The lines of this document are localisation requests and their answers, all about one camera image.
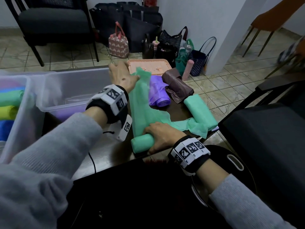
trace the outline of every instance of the purple object under container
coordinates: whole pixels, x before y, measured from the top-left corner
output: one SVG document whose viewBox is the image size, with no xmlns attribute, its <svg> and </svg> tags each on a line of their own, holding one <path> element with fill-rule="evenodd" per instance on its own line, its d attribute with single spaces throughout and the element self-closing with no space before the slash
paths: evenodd
<svg viewBox="0 0 305 229">
<path fill-rule="evenodd" d="M 152 75 L 149 83 L 149 105 L 164 107 L 170 104 L 170 97 L 166 93 L 165 87 L 168 84 L 162 81 L 162 77 Z"/>
<path fill-rule="evenodd" d="M 57 119 L 61 122 L 64 122 L 68 119 L 71 115 L 76 112 L 84 112 L 86 110 L 86 104 L 73 106 L 70 108 L 59 109 L 55 111 L 51 111 L 50 114 L 54 115 Z"/>
</svg>

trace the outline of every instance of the gray seat cushion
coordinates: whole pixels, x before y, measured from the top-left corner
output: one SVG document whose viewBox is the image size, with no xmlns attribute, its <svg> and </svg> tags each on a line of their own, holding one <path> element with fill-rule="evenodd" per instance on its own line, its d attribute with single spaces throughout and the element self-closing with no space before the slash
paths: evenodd
<svg viewBox="0 0 305 229">
<path fill-rule="evenodd" d="M 223 127 L 290 202 L 304 210 L 305 120 L 275 103 L 236 111 Z"/>
<path fill-rule="evenodd" d="M 89 33 L 87 16 L 82 10 L 31 8 L 21 12 L 19 21 L 29 34 Z"/>
</svg>

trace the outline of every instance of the pink tumbler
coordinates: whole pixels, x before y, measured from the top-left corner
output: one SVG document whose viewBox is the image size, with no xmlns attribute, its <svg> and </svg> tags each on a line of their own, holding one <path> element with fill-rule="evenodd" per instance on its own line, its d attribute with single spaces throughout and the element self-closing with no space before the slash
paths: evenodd
<svg viewBox="0 0 305 229">
<path fill-rule="evenodd" d="M 182 75 L 183 81 L 188 80 L 193 65 L 194 65 L 194 61 L 191 59 L 186 63 L 186 67 L 185 67 L 184 73 Z"/>
</svg>

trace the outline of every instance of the wristband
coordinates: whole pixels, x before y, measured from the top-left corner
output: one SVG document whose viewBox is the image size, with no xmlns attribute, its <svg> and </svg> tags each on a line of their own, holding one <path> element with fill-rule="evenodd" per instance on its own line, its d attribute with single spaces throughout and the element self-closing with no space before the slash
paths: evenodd
<svg viewBox="0 0 305 229">
<path fill-rule="evenodd" d="M 196 138 L 187 135 L 174 144 L 168 156 L 187 172 L 195 173 L 209 159 L 210 151 Z"/>
<path fill-rule="evenodd" d="M 107 123 L 112 124 L 121 121 L 121 127 L 124 126 L 128 114 L 128 93 L 119 85 L 109 85 L 103 88 L 101 92 L 94 95 L 87 104 L 86 110 L 90 107 L 101 108 L 106 116 Z"/>
</svg>

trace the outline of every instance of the chair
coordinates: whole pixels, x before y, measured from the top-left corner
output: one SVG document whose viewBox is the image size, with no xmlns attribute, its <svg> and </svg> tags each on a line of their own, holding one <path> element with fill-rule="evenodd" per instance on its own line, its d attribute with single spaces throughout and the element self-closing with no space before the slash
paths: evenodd
<svg viewBox="0 0 305 229">
<path fill-rule="evenodd" d="M 96 60 L 99 61 L 87 0 L 24 0 L 28 9 L 22 0 L 14 1 L 20 14 L 12 0 L 5 0 L 41 66 L 44 62 L 35 46 L 47 43 L 93 43 Z"/>
<path fill-rule="evenodd" d="M 250 49 L 251 45 L 253 44 L 254 40 L 256 39 L 257 35 L 261 30 L 270 31 L 271 33 L 269 34 L 260 53 L 258 54 L 258 56 L 260 56 L 265 46 L 269 42 L 271 36 L 273 35 L 274 31 L 279 29 L 304 3 L 305 0 L 282 0 L 280 3 L 278 3 L 275 7 L 273 7 L 269 11 L 258 15 L 251 24 L 252 26 L 251 30 L 249 31 L 246 38 L 242 42 L 243 44 L 246 41 L 246 39 L 249 37 L 253 29 L 257 28 L 256 34 L 254 35 L 253 39 L 251 40 L 248 48 L 246 49 L 242 57 L 244 57 L 247 51 Z"/>
<path fill-rule="evenodd" d="M 299 63 L 303 62 L 305 59 L 305 40 L 302 40 L 299 42 L 299 44 L 296 46 L 294 53 L 289 55 L 289 57 L 280 63 L 277 68 L 275 68 L 269 75 L 265 77 L 267 79 L 269 76 L 271 76 L 273 73 L 275 73 L 277 70 L 281 69 L 284 65 L 288 64 L 292 59 L 293 61 L 292 67 L 287 71 L 287 73 L 290 73 L 293 68 L 295 68 Z"/>
<path fill-rule="evenodd" d="M 297 228 L 305 213 L 305 73 L 259 84 L 221 122 L 219 130 L 260 183 L 273 210 Z M 276 103 L 276 97 L 288 92 Z M 256 106 L 245 108 L 271 91 Z"/>
</svg>

